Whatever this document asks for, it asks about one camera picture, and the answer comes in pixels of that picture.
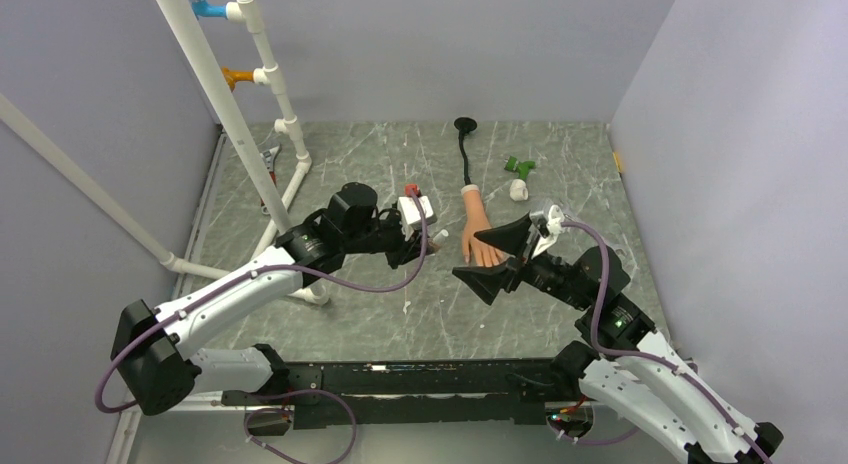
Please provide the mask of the glitter nail polish bottle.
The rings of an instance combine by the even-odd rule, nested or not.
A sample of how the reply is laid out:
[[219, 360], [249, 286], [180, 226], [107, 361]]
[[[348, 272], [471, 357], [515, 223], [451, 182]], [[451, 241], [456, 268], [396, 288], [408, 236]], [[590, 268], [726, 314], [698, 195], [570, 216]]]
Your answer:
[[450, 233], [446, 229], [442, 229], [432, 236], [428, 237], [428, 252], [435, 253], [438, 252], [444, 245], [447, 239], [449, 238]]

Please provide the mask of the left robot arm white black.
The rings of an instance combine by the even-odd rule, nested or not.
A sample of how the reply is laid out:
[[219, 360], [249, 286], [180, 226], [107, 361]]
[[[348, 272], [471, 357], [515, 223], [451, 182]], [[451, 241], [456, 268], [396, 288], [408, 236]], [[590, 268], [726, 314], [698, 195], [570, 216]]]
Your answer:
[[104, 413], [139, 407], [154, 416], [188, 396], [230, 390], [251, 393], [264, 404], [279, 401], [289, 370], [271, 346], [221, 350], [208, 348], [208, 342], [253, 311], [320, 280], [380, 293], [374, 285], [344, 281], [335, 273], [356, 254], [382, 254], [392, 269], [409, 262], [421, 268], [436, 220], [429, 198], [414, 184], [383, 210], [374, 189], [345, 184], [325, 207], [222, 278], [157, 306], [142, 299], [127, 305], [110, 366], [96, 388], [96, 407]]

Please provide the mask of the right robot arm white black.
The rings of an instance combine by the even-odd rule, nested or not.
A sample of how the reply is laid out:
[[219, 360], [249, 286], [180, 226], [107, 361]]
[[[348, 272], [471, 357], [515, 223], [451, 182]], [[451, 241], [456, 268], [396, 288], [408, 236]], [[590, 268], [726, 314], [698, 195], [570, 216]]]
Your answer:
[[583, 311], [575, 324], [582, 338], [550, 364], [557, 395], [605, 405], [680, 463], [771, 462], [782, 432], [721, 398], [613, 286], [614, 253], [595, 229], [552, 208], [476, 236], [509, 256], [495, 267], [453, 269], [483, 302], [528, 284]]

